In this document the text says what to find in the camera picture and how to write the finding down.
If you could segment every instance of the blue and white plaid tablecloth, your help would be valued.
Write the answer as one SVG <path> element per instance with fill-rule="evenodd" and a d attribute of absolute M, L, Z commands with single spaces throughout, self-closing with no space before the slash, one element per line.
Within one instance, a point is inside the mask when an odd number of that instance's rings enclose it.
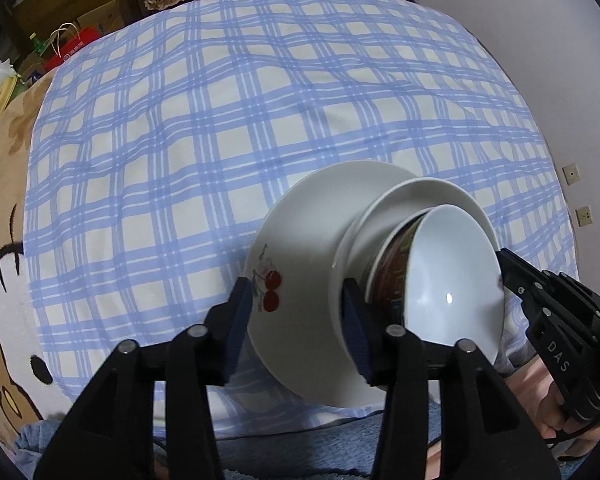
<path fill-rule="evenodd" d="M 282 194 L 352 159 L 459 184 L 502 246 L 576 274 L 567 208 L 528 108 L 475 38 L 435 10 L 205 0 L 70 58 L 33 131 L 24 235 L 40 342 L 62 390 L 75 399 L 122 339 L 162 342 L 202 321 Z M 501 368 L 528 355 L 523 326 L 509 298 Z M 307 405 L 248 342 L 210 401 L 218 436 L 378 409 Z"/>

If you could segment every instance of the wall socket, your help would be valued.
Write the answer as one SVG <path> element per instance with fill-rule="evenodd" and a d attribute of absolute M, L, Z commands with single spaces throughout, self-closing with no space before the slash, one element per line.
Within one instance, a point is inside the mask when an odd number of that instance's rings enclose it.
<path fill-rule="evenodd" d="M 593 224 L 593 218 L 591 218 L 591 209 L 588 205 L 576 209 L 576 218 L 578 219 L 578 225 L 580 227 Z"/>
<path fill-rule="evenodd" d="M 562 168 L 562 172 L 564 173 L 564 179 L 567 181 L 567 186 L 580 181 L 580 170 L 575 162 Z"/>

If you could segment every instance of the yellow object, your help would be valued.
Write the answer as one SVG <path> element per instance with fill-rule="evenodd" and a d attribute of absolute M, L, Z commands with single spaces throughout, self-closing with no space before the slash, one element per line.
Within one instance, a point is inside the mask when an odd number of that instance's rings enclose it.
<path fill-rule="evenodd" d="M 15 75 L 12 75 L 12 76 L 8 77 L 7 79 L 5 79 L 2 82 L 2 85 L 0 85 L 0 115 L 2 114 L 4 109 L 9 104 L 9 101 L 11 101 L 11 93 L 13 92 L 13 89 L 16 87 L 17 81 L 18 81 L 18 77 Z"/>

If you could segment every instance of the screw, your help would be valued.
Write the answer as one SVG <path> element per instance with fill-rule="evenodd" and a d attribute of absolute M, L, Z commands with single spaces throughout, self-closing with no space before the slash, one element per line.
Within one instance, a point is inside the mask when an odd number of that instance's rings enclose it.
<path fill-rule="evenodd" d="M 477 348 L 475 343 L 470 339 L 461 339 L 457 342 L 457 345 L 459 349 L 461 349 L 463 352 L 467 352 L 468 354 L 475 352 L 475 349 Z"/>
<path fill-rule="evenodd" d="M 384 329 L 384 331 L 387 332 L 388 335 L 390 335 L 391 337 L 402 337 L 407 333 L 403 326 L 396 324 L 389 325 L 387 328 Z"/>
<path fill-rule="evenodd" d="M 187 335 L 191 337 L 204 337 L 209 332 L 208 328 L 202 324 L 190 326 Z"/>
<path fill-rule="evenodd" d="M 138 343 L 136 343 L 133 339 L 125 339 L 118 345 L 118 352 L 130 354 L 136 348 L 138 348 Z"/>

